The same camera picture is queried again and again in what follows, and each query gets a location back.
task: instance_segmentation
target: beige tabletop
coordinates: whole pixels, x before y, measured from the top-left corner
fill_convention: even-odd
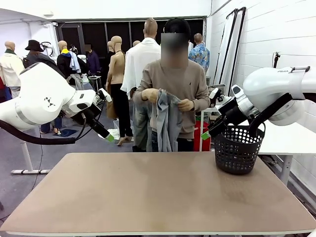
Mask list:
[[[272,235],[316,221],[257,159],[236,176],[214,153],[73,153],[15,209],[1,231],[20,235]]]

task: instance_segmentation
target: black plastic basket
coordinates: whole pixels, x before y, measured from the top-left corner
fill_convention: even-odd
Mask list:
[[[229,125],[214,138],[216,165],[230,174],[247,174],[256,162],[265,131],[257,129],[249,136],[249,126]]]

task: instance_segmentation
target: brown bag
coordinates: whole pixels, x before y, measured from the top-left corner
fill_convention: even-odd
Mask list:
[[[111,95],[111,80],[109,81],[108,93]],[[110,119],[117,119],[118,116],[115,113],[113,101],[107,102],[107,117]]]

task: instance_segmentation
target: green tag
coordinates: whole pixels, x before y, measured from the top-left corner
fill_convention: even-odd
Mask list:
[[[203,133],[203,134],[201,135],[201,138],[202,138],[203,140],[206,140],[206,139],[208,139],[208,138],[210,138],[210,137],[211,137],[211,135],[209,135],[208,131],[205,132],[205,133]]]
[[[111,134],[109,134],[109,135],[106,137],[106,140],[108,140],[109,142],[112,142],[112,141],[114,141],[114,136],[112,136]]]

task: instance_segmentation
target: ceiling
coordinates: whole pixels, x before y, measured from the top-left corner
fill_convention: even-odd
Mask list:
[[[11,11],[7,9],[0,8],[0,22],[6,22],[6,21],[15,21],[15,20],[45,20],[44,18],[32,16],[29,14],[17,12],[17,11]]]

